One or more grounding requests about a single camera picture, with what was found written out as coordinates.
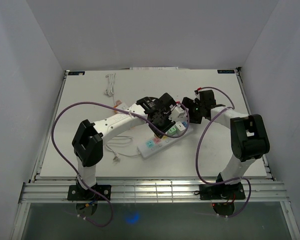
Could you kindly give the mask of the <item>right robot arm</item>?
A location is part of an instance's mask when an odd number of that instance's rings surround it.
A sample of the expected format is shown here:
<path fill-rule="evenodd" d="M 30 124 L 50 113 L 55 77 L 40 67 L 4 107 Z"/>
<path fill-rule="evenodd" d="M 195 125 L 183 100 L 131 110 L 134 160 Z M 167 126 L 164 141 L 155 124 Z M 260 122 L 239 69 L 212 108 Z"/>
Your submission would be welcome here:
<path fill-rule="evenodd" d="M 269 152 L 270 142 L 261 115 L 236 112 L 231 99 L 229 99 L 230 107 L 218 104 L 214 89 L 213 87 L 198 88 L 195 90 L 195 99 L 184 97 L 182 105 L 188 109 L 190 123 L 200 124 L 203 118 L 209 121 L 196 149 L 196 172 L 203 183 L 215 186 L 218 197 L 225 199 L 234 192 L 232 185 L 239 184 L 248 168 Z M 198 166 L 200 147 L 212 123 L 221 124 L 230 130 L 232 149 L 232 157 L 224 170 L 219 173 L 218 181 L 215 183 L 205 181 L 200 175 Z"/>

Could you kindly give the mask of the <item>white cube socket adapter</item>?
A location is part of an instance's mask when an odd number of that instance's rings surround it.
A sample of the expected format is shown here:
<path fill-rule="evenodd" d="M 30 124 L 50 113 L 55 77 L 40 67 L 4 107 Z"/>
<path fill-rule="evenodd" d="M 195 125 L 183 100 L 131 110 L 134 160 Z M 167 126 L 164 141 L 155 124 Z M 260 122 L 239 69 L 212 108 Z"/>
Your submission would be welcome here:
<path fill-rule="evenodd" d="M 116 108 L 115 112 L 117 113 L 118 112 L 117 110 L 128 111 L 129 106 L 126 103 L 122 102 L 121 104 L 116 105 L 115 108 Z"/>

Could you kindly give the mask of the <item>white charger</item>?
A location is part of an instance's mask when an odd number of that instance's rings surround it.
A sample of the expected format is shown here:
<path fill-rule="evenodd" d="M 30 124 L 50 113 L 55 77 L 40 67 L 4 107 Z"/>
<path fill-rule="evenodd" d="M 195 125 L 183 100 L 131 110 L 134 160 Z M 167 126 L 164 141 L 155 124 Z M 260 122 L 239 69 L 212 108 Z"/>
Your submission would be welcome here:
<path fill-rule="evenodd" d="M 181 121 L 178 121 L 175 124 L 175 128 L 177 132 L 184 132 L 186 130 L 186 124 Z"/>

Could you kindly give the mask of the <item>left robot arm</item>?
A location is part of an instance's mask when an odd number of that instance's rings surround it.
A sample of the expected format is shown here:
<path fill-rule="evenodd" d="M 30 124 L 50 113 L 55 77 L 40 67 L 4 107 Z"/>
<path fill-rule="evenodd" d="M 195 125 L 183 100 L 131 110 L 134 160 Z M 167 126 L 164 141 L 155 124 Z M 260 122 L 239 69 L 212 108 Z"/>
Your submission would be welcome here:
<path fill-rule="evenodd" d="M 72 141 L 78 161 L 78 193 L 86 200 L 96 194 L 96 164 L 103 158 L 103 146 L 108 141 L 145 123 L 157 137 L 162 137 L 185 113 L 168 93 L 160 98 L 144 97 L 126 110 L 116 111 L 103 120 L 82 121 Z"/>

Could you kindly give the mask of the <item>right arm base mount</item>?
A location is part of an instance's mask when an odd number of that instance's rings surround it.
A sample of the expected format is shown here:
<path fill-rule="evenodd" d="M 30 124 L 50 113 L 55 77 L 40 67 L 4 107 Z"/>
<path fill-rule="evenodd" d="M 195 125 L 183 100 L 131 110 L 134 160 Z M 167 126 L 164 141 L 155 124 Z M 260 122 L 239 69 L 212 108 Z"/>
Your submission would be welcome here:
<path fill-rule="evenodd" d="M 244 200 L 246 198 L 243 185 L 241 183 L 236 183 L 234 185 L 200 184 L 199 190 L 194 191 L 194 195 L 200 196 L 200 200 Z"/>

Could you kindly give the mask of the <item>green charger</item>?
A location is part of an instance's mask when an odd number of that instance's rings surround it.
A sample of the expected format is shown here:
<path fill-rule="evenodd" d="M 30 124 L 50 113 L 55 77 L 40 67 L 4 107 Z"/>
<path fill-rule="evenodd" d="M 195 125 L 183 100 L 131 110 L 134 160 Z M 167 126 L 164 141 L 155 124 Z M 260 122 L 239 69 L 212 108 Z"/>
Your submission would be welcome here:
<path fill-rule="evenodd" d="M 167 135 L 168 136 L 174 136 L 177 133 L 177 129 L 176 127 L 171 127 L 168 131 L 167 131 Z"/>

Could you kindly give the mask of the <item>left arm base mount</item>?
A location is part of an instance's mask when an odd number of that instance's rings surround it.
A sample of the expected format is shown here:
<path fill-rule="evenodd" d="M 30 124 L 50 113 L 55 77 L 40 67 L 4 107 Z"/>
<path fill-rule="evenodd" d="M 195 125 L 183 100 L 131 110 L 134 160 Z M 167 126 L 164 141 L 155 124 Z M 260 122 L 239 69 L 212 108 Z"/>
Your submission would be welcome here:
<path fill-rule="evenodd" d="M 108 200 L 111 199 L 111 185 L 96 184 L 92 189 L 102 194 Z M 67 194 L 68 201 L 104 201 L 105 199 L 89 189 L 84 189 L 80 184 L 70 185 Z"/>

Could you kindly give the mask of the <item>white multicolour power strip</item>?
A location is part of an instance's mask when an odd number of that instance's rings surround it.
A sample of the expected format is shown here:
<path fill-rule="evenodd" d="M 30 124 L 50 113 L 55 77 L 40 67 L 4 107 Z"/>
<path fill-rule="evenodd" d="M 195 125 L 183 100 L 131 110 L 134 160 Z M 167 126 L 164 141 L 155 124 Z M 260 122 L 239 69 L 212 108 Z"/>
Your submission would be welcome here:
<path fill-rule="evenodd" d="M 187 126 L 186 121 L 182 121 L 186 124 L 186 130 L 184 132 L 177 132 L 174 136 L 163 136 L 161 138 L 151 137 L 145 142 L 139 144 L 137 146 L 137 151 L 141 154 L 144 159 L 148 159 L 153 155 L 166 150 L 176 142 L 181 139 L 187 137 L 193 132 L 193 128 L 191 126 Z"/>

